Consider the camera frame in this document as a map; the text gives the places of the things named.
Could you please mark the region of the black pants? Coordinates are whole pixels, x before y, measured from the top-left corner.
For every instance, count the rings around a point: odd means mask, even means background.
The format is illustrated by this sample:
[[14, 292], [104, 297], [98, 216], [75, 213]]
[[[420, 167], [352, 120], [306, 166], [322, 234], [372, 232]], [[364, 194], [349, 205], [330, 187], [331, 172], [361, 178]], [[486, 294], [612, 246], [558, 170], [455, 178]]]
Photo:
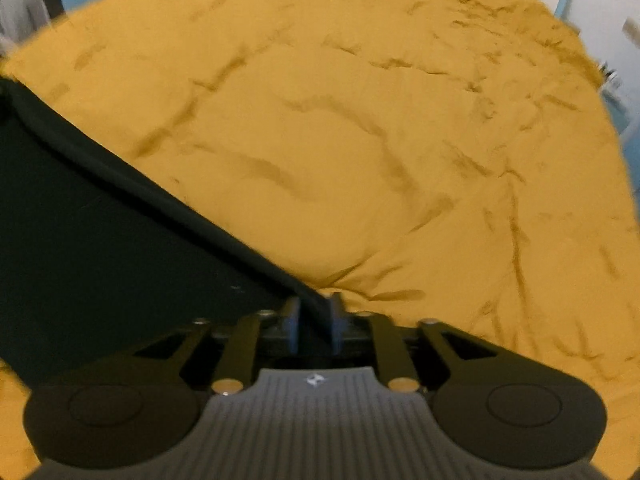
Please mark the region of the black pants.
[[2, 80], [1, 357], [26, 386], [294, 297], [329, 348], [326, 298]]

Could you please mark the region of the mustard yellow bedspread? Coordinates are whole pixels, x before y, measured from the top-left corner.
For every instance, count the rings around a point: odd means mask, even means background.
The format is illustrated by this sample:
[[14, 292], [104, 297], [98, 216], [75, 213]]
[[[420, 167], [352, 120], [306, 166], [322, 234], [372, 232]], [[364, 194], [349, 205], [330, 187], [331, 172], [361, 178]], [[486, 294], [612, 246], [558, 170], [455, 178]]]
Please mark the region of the mustard yellow bedspread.
[[639, 226], [597, 65], [537, 0], [99, 0], [2, 72], [319, 292], [577, 375], [639, 463]]

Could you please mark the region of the blue nightstand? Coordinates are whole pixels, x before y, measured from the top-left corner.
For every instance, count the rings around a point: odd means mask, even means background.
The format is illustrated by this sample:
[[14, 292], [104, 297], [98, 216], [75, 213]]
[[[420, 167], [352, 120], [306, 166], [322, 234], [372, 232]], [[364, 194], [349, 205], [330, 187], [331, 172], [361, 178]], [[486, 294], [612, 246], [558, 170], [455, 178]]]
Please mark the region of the blue nightstand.
[[630, 97], [623, 92], [623, 81], [617, 70], [608, 66], [607, 62], [600, 62], [598, 70], [603, 78], [599, 96], [615, 130], [621, 136], [634, 121]]

